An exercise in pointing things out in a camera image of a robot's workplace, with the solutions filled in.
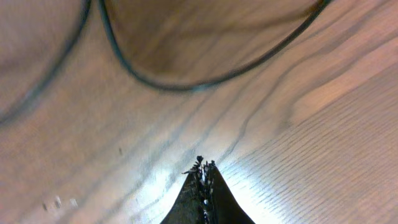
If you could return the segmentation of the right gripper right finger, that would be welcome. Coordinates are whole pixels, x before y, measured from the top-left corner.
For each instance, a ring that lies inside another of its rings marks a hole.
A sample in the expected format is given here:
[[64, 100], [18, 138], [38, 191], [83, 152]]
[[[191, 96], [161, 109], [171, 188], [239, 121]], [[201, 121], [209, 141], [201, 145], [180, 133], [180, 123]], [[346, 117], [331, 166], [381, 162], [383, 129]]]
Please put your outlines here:
[[205, 166], [205, 215], [208, 223], [254, 224], [239, 206], [214, 161]]

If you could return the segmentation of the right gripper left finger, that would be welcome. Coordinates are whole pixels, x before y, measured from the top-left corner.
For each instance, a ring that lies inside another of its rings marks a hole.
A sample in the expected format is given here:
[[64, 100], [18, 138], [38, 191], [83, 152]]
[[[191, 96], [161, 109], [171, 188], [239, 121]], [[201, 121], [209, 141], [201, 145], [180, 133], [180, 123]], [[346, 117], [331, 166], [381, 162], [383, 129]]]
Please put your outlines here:
[[201, 163], [202, 156], [197, 156], [192, 168], [183, 172], [186, 179], [166, 217], [161, 224], [204, 224], [205, 211], [203, 208], [203, 196], [201, 190], [203, 188], [202, 176], [203, 170]]

